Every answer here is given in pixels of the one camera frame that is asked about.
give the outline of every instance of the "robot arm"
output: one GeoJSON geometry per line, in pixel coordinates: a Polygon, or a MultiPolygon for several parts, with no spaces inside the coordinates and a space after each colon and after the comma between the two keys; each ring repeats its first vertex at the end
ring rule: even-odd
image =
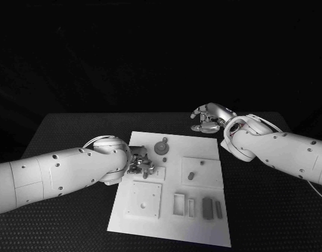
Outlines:
{"type": "Polygon", "coordinates": [[[128,146],[110,136],[95,141],[93,150],[73,148],[0,164],[0,213],[96,181],[119,183],[133,157],[145,156],[145,147],[128,146]]]}
{"type": "Polygon", "coordinates": [[[201,114],[201,124],[191,126],[191,129],[214,133],[223,126],[221,147],[234,157],[246,162],[257,157],[271,168],[322,185],[322,141],[281,132],[266,121],[279,131],[273,133],[257,116],[237,116],[215,103],[201,106],[191,118],[197,114],[201,114]]]}

